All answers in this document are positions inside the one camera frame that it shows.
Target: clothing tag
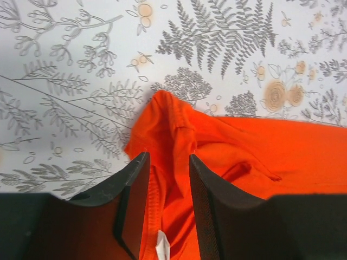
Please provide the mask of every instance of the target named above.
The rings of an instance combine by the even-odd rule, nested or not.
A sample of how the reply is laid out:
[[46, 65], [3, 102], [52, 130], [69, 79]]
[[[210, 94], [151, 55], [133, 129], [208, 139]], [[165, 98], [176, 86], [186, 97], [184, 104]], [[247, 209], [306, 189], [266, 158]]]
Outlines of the clothing tag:
[[159, 260], [170, 260], [170, 244], [165, 233], [161, 230], [158, 231], [156, 250]]

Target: wallpaper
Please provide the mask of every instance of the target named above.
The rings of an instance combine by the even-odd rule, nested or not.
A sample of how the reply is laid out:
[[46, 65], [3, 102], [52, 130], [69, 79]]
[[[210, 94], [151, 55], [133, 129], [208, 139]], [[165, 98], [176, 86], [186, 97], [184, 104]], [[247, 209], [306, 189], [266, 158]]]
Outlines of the wallpaper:
[[1, 192], [68, 199], [115, 174], [160, 89], [347, 126], [347, 0], [2, 0], [0, 39]]

